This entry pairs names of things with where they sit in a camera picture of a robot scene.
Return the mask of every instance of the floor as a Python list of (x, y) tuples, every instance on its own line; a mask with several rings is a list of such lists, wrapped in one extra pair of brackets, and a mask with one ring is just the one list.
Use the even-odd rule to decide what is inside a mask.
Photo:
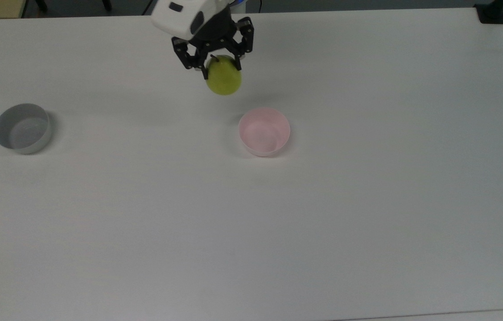
[[(61, 16), (140, 16), (150, 14), (158, 0), (111, 0), (107, 12), (101, 0), (45, 0), (48, 12), (40, 12), (28, 0), (24, 18)], [(490, 0), (262, 0), (261, 12), (310, 12), (335, 10), (380, 10), (403, 8), (471, 8)], [(258, 12), (260, 0), (249, 0), (247, 12)]]

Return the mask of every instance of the green pear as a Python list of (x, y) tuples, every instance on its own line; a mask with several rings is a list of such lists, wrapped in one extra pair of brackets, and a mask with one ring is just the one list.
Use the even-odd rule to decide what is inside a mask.
[(218, 95), (231, 95), (242, 84), (242, 73), (236, 69), (235, 60), (226, 55), (212, 56), (208, 61), (208, 88)]

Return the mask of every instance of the white table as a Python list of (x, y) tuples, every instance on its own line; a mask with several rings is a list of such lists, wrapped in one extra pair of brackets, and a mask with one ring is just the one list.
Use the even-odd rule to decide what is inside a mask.
[[(0, 21), (0, 113), (57, 128), (40, 154), (0, 146), (0, 321), (503, 309), (503, 26), (251, 18), (230, 97), (146, 17)], [(260, 106), (292, 125), (275, 158), (239, 144)]]

